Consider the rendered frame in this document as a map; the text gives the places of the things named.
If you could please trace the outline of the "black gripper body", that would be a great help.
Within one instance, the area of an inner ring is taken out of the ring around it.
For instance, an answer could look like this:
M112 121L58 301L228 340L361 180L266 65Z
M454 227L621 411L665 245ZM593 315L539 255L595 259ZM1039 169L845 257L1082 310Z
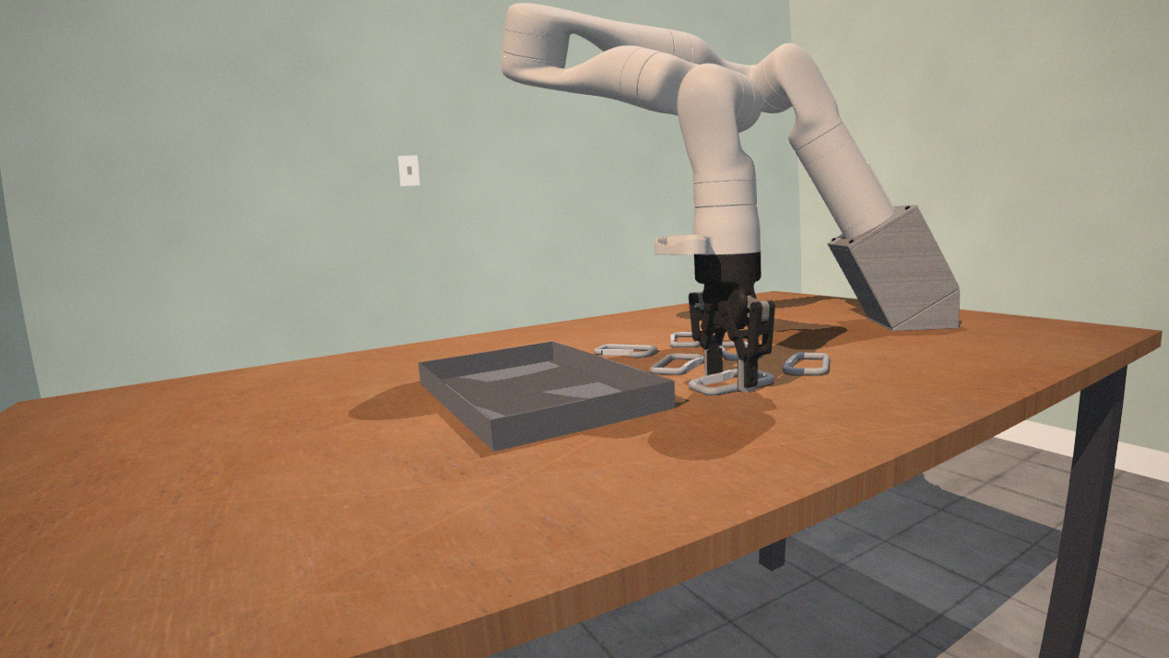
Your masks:
M705 284L703 302L715 299L714 328L725 328L718 310L719 300L729 302L729 312L736 320L736 328L749 325L749 298L756 298L754 283L761 279L761 252L694 254L696 280Z

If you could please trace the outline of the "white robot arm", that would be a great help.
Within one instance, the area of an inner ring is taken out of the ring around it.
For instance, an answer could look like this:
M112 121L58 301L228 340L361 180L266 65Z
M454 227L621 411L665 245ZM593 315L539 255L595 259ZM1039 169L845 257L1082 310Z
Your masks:
M563 68L570 34L604 53ZM693 169L698 235L657 237L655 254L761 251L756 171L738 134L761 111L779 113L791 104L797 122L788 140L844 237L867 233L894 213L842 122L819 67L796 44L779 46L758 65L739 65L689 33L516 4L505 20L502 72L524 86L678 116Z

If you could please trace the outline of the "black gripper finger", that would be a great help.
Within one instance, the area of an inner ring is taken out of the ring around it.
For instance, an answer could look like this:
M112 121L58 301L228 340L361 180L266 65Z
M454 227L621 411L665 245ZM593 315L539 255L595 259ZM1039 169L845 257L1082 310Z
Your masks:
M714 328L712 323L715 299L706 298L703 302L703 292L694 292L689 295L689 305L692 338L694 341L701 342L703 349L705 349L705 376L722 373L722 347L719 346L722 345L726 330Z
M738 353L738 392L756 392L758 385L758 358L772 354L773 345L773 311L775 304L772 300L760 302L749 298L750 309L749 328L738 330L736 320L729 312L729 302L718 302L720 316L722 316L729 340L736 344ZM758 344L759 335L762 342ZM749 347L743 344L743 338L749 339Z

